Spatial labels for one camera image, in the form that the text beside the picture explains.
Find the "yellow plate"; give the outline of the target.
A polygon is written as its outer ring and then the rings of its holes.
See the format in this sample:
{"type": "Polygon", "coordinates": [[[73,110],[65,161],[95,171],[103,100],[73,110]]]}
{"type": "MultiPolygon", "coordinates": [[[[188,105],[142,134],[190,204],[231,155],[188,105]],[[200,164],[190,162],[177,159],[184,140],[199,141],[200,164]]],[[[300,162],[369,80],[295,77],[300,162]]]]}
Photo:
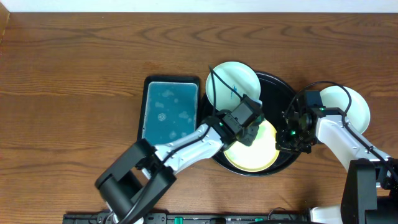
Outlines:
{"type": "Polygon", "coordinates": [[[277,160],[275,148],[277,131],[267,120],[259,125],[257,136],[251,146],[235,142],[224,152],[227,160],[236,168],[246,172],[259,172],[269,168],[277,160]]]}

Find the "white plate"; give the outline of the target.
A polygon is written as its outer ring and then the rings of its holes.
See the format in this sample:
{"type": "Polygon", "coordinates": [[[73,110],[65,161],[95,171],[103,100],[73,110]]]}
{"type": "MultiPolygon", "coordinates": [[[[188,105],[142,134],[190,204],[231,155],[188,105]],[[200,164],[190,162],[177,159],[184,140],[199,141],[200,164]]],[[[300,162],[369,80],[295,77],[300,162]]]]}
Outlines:
{"type": "Polygon", "coordinates": [[[261,85],[259,79],[249,66],[241,62],[224,62],[217,65],[213,71],[231,88],[224,85],[220,79],[214,75],[215,91],[213,91],[213,81],[211,74],[206,80],[206,95],[214,105],[214,93],[216,93],[216,110],[232,111],[240,104],[240,96],[247,95],[253,100],[259,100],[261,85]]]}
{"type": "MultiPolygon", "coordinates": [[[[348,88],[351,96],[351,106],[348,110],[347,117],[354,128],[363,134],[367,130],[371,113],[366,100],[355,90],[348,88]]],[[[342,111],[346,109],[349,103],[349,98],[346,92],[338,86],[329,86],[320,92],[323,105],[327,108],[340,108],[342,111]]]]}

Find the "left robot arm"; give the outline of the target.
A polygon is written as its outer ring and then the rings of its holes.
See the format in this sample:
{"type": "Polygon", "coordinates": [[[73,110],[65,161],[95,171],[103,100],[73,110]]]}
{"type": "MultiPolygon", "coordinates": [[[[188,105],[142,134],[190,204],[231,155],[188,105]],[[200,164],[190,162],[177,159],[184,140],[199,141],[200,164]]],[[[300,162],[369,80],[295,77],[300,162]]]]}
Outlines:
{"type": "Polygon", "coordinates": [[[209,116],[193,133],[158,145],[141,139],[96,180],[95,187],[118,223],[136,223],[151,210],[192,164],[209,159],[235,142],[251,145],[263,115],[239,120],[231,114],[209,116]]]}

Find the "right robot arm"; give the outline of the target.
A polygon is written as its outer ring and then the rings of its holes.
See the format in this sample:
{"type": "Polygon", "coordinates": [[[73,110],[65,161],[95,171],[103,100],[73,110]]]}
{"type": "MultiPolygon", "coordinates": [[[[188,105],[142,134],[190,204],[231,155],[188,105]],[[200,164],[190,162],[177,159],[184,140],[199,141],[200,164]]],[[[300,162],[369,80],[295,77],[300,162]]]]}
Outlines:
{"type": "Polygon", "coordinates": [[[324,144],[347,171],[339,205],[314,207],[312,223],[397,223],[397,159],[373,146],[338,108],[307,108],[278,129],[276,148],[309,153],[324,144]]]}

